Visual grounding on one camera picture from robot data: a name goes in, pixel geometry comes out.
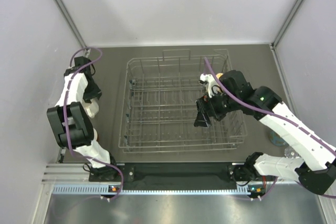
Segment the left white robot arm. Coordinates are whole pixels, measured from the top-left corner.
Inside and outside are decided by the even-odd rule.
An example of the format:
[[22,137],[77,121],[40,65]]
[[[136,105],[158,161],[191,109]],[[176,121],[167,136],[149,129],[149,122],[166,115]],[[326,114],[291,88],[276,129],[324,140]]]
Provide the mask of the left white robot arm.
[[98,143],[98,132],[91,119],[99,112],[98,100],[102,91],[95,83],[96,73],[91,60],[84,56],[73,58],[74,65],[64,73],[64,87],[47,118],[57,144],[85,157],[87,171],[106,180],[117,178],[119,169],[109,151]]

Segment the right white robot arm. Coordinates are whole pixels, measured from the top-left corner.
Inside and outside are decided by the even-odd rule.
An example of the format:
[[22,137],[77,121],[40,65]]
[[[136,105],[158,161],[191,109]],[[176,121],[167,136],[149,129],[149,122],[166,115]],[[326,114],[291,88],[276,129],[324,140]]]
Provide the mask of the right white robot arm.
[[234,111],[242,111],[275,132],[299,154],[298,158],[249,155],[240,167],[248,180],[261,176],[291,179],[317,195],[324,195],[335,182],[335,147],[308,129],[272,89],[252,88],[242,72],[201,74],[206,93],[196,100],[195,127],[210,127]]

